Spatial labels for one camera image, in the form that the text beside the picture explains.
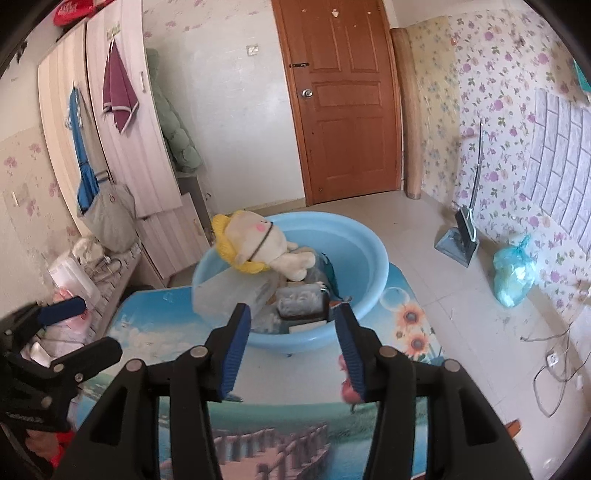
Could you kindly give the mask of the person's left hand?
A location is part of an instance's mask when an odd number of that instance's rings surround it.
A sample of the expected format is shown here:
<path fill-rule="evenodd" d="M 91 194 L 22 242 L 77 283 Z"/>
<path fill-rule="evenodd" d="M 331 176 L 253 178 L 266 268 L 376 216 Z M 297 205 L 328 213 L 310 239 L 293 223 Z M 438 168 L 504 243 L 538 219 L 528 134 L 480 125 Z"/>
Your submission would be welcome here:
<path fill-rule="evenodd" d="M 43 432 L 28 430 L 25 439 L 27 448 L 37 456 L 48 460 L 53 466 L 59 464 L 74 438 L 74 432 Z"/>

